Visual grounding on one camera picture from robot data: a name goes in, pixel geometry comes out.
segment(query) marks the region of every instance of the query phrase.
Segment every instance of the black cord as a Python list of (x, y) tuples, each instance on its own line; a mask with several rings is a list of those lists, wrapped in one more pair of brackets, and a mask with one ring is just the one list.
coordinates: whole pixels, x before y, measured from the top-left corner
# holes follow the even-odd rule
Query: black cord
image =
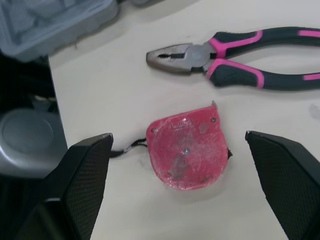
[(148, 145), (146, 144), (146, 141), (147, 141), (146, 138), (141, 138), (141, 139), (138, 139), (137, 141), (133, 142), (133, 143), (132, 143), (129, 147), (127, 147), (126, 149), (118, 150), (118, 151), (111, 150), (111, 152), (110, 152), (110, 158), (111, 158), (111, 159), (114, 159), (114, 158), (120, 157), (121, 155), (129, 152), (132, 148), (137, 147), (137, 146), (143, 146), (143, 147), (146, 147), (146, 148), (147, 148)]

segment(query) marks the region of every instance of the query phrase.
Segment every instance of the pliers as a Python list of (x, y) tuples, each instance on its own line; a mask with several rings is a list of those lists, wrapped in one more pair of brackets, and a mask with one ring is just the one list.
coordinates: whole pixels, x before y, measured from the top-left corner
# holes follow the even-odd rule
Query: pliers
[(283, 91), (320, 88), (320, 73), (277, 74), (225, 59), (277, 44), (320, 47), (320, 29), (277, 27), (248, 33), (217, 32), (203, 45), (178, 44), (148, 52), (146, 62), (171, 73), (202, 72), (216, 87), (243, 85)]

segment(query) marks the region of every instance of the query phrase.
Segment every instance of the pink grip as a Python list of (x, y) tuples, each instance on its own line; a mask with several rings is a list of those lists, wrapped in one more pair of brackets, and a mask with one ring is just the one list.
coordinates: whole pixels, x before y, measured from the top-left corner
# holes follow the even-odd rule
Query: pink grip
[(320, 38), (320, 31), (301, 30), (298, 32), (298, 35), (304, 37)]
[(223, 43), (213, 37), (208, 42), (214, 48), (214, 50), (216, 52), (216, 57), (218, 59), (223, 59), (227, 54), (227, 49), (255, 43), (261, 39), (262, 35), (263, 35), (263, 31), (260, 30), (260, 31), (256, 32), (255, 36), (250, 37), (248, 39), (244, 39), (244, 40)]
[(304, 75), (303, 80), (305, 80), (305, 81), (320, 80), (320, 73)]
[(212, 74), (214, 73), (216, 68), (218, 66), (220, 66), (220, 65), (228, 65), (228, 66), (231, 66), (231, 67), (235, 67), (235, 68), (242, 69), (242, 70), (245, 70), (247, 72), (253, 73), (257, 77), (256, 87), (259, 88), (259, 89), (262, 89), (264, 87), (264, 85), (265, 85), (265, 77), (264, 77), (263, 73), (261, 71), (259, 71), (258, 69), (255, 69), (253, 67), (246, 66), (246, 65), (234, 62), (234, 61), (228, 61), (228, 60), (225, 60), (225, 59), (221, 59), (221, 58), (216, 59), (213, 62), (213, 64), (209, 67), (209, 69), (208, 69), (208, 71), (206, 73), (206, 77), (208, 79), (210, 79), (210, 77), (212, 76)]

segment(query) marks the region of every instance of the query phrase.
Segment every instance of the white table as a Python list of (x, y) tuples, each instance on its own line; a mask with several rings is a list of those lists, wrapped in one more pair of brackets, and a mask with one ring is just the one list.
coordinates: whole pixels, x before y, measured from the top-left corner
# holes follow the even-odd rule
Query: white table
[[(320, 159), (320, 91), (218, 89), (201, 74), (150, 69), (145, 56), (203, 43), (218, 31), (320, 28), (319, 8), (318, 0), (165, 0), (141, 9), (124, 3), (115, 24), (50, 58), (68, 146), (111, 132), (114, 148), (124, 148), (154, 120), (214, 100), (234, 154), (219, 187), (190, 192), (166, 189), (144, 148), (111, 160), (92, 240), (287, 239), (265, 200), (245, 132), (298, 141)], [(265, 48), (233, 60), (283, 74), (320, 72), (315, 47)]]

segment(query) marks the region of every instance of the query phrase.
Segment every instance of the textured black surface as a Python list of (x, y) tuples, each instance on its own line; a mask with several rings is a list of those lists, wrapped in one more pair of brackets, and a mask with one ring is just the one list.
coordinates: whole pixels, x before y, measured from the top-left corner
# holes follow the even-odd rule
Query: textured black surface
[(231, 43), (235, 41), (250, 39), (256, 35), (257, 35), (256, 31), (246, 32), (246, 33), (233, 33), (233, 32), (219, 31), (214, 35), (214, 38), (217, 39), (220, 43)]
[(104, 196), (110, 149), (97, 144), (87, 153), (68, 187), (64, 204), (81, 240), (90, 240)]
[(5, 240), (89, 240), (103, 200), (111, 134), (71, 146), (59, 165), (29, 192)]
[(257, 76), (252, 72), (228, 65), (219, 65), (210, 77), (216, 87), (232, 85), (257, 86)]
[(299, 143), (259, 132), (246, 136), (260, 183), (290, 240), (320, 238), (320, 163)]

